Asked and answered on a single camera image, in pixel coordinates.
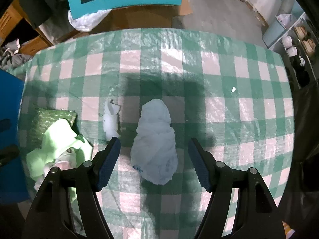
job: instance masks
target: table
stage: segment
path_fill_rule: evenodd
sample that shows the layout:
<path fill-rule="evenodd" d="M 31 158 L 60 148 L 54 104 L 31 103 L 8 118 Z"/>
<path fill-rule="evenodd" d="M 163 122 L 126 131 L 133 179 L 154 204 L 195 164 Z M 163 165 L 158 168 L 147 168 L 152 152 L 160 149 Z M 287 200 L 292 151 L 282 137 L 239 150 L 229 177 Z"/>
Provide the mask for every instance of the table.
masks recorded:
<path fill-rule="evenodd" d="M 196 137 L 231 168 L 255 167 L 278 204 L 288 178 L 294 138 L 291 92 L 281 57 L 206 32 L 129 29 L 78 38 L 37 53 L 27 71 L 20 113 L 22 154 L 34 107 L 78 113 L 78 128 L 106 146 L 104 103 L 121 105 L 121 154 L 98 195 L 115 238 L 193 238 L 210 194 L 200 186 L 187 143 Z M 130 165 L 141 106 L 162 99 L 172 118 L 179 159 L 164 186 L 143 180 Z M 224 235 L 230 233 L 233 190 Z"/>

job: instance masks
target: checkered tablecloth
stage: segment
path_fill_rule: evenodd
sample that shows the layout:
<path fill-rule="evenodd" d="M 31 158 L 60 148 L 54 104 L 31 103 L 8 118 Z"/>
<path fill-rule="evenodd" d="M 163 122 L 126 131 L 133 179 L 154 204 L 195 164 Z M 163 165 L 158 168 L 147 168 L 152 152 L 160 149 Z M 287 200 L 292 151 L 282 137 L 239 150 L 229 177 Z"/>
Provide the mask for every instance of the checkered tablecloth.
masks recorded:
<path fill-rule="evenodd" d="M 76 111 L 78 128 L 95 154 L 106 146 L 105 101 L 121 105 L 121 154 L 98 194 L 116 239 L 193 238 L 210 194 L 187 153 L 191 137 L 232 168 L 257 168 L 279 203 L 294 121 L 278 54 L 211 33 L 132 29 L 58 44 L 22 68 L 27 70 L 19 123 L 24 153 L 34 149 L 28 128 L 36 106 Z M 164 186 L 143 180 L 130 165 L 141 106 L 153 98 L 167 105 L 176 135 L 179 165 Z M 237 193 L 233 190 L 224 234 L 232 228 Z"/>

